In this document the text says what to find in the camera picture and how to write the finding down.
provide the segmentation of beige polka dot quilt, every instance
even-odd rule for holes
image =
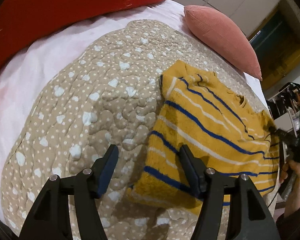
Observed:
[[[195,215],[132,203],[125,196],[141,173],[147,135],[162,105],[158,77],[177,59],[215,71],[255,111],[264,109],[233,67],[166,24],[137,20],[102,36],[43,88],[7,158],[2,210],[17,235],[50,175],[73,176],[116,144],[119,161],[107,192],[96,201],[108,239],[190,239]],[[69,210],[78,240],[73,198]],[[219,239],[225,237],[228,211],[223,210]]]

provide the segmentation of sweater sleeve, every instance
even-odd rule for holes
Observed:
[[[300,208],[286,218],[283,216],[284,214],[282,214],[276,222],[281,240],[299,239]]]

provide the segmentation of pink pillow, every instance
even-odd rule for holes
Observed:
[[[185,6],[191,32],[243,72],[258,78],[261,70],[253,48],[240,28],[223,13],[206,6]]]

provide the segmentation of metal bolt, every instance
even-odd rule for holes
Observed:
[[[213,168],[207,168],[206,172],[210,175],[215,174],[215,170]]]
[[[241,174],[240,177],[243,180],[248,180],[249,179],[249,176],[247,174]]]
[[[86,169],[83,170],[82,173],[85,174],[85,175],[89,175],[91,172],[92,172],[92,170],[90,168],[86,168]]]
[[[55,180],[57,180],[57,178],[58,178],[58,175],[53,174],[53,175],[50,176],[49,179],[50,179],[51,181],[55,181]]]

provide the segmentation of red cushion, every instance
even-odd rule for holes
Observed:
[[[206,6],[185,6],[191,32],[243,72],[262,80],[260,65],[240,28],[223,13]]]
[[[96,15],[162,0],[5,0],[0,6],[0,67],[20,49]]]

